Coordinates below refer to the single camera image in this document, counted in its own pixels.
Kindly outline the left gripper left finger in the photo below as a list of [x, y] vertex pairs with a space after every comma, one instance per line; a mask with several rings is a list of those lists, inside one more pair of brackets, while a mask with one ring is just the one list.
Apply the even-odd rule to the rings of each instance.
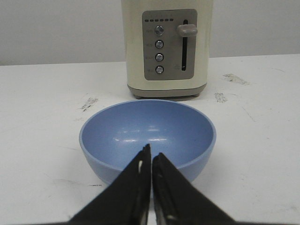
[[74, 215], [71, 225], [146, 225], [150, 206], [147, 144], [100, 195]]

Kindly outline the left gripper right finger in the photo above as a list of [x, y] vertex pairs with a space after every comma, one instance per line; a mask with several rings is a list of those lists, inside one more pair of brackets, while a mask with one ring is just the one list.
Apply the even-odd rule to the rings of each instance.
[[194, 188], [163, 153], [153, 158], [152, 186], [158, 225], [233, 225], [236, 223]]

